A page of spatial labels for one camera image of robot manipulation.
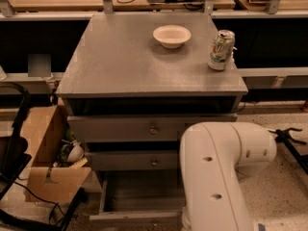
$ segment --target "drawer handle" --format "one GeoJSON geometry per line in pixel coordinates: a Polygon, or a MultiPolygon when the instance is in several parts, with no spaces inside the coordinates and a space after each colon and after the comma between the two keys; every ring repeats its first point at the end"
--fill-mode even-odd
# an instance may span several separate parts
{"type": "Polygon", "coordinates": [[[160,162],[159,162],[157,159],[153,158],[153,159],[152,159],[152,162],[151,162],[151,166],[152,166],[152,167],[157,167],[159,163],[160,163],[160,162]]]}
{"type": "Polygon", "coordinates": [[[157,135],[159,132],[159,128],[157,126],[152,125],[150,128],[150,134],[151,135],[157,135]]]}

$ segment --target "white robotic arm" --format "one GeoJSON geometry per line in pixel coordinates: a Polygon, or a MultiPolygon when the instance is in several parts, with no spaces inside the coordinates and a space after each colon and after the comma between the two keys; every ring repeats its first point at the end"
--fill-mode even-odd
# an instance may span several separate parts
{"type": "Polygon", "coordinates": [[[253,231],[237,176],[256,175],[275,155],[273,136],[253,123],[204,122],[187,129],[180,147],[184,227],[253,231]]]}

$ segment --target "cardboard box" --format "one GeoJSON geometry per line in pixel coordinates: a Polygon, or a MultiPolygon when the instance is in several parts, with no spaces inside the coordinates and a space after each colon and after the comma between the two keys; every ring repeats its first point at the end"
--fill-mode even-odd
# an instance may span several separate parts
{"type": "MultiPolygon", "coordinates": [[[[38,197],[53,202],[71,202],[90,174],[89,167],[52,167],[64,139],[66,118],[59,106],[33,108],[21,135],[32,155],[27,187],[38,197]]],[[[39,200],[26,192],[26,201],[39,200]]]]}

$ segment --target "screw hole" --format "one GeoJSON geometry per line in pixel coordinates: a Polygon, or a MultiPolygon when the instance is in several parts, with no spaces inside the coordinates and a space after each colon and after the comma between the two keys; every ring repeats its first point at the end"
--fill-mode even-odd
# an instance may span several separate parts
{"type": "Polygon", "coordinates": [[[203,160],[206,161],[206,162],[211,162],[211,161],[213,161],[213,158],[212,157],[206,157],[203,160]]]}
{"type": "Polygon", "coordinates": [[[220,195],[220,194],[213,194],[212,196],[211,196],[211,198],[213,199],[213,200],[220,200],[220,199],[222,199],[222,196],[220,195]]]}

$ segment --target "black chair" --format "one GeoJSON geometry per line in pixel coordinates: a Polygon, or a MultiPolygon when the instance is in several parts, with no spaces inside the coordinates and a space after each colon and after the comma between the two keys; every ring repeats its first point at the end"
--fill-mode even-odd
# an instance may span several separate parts
{"type": "MultiPolygon", "coordinates": [[[[20,131],[24,120],[30,110],[30,93],[22,86],[0,82],[1,88],[18,90],[22,94],[22,101],[13,121],[13,132],[10,136],[0,137],[0,200],[15,182],[21,171],[31,160],[31,155],[25,153],[28,148],[26,139],[20,137],[20,131]]],[[[69,225],[75,209],[81,201],[85,200],[85,193],[80,189],[73,198],[67,212],[59,225],[52,225],[38,221],[16,218],[0,209],[0,222],[27,231],[55,230],[63,231],[69,225]]]]}

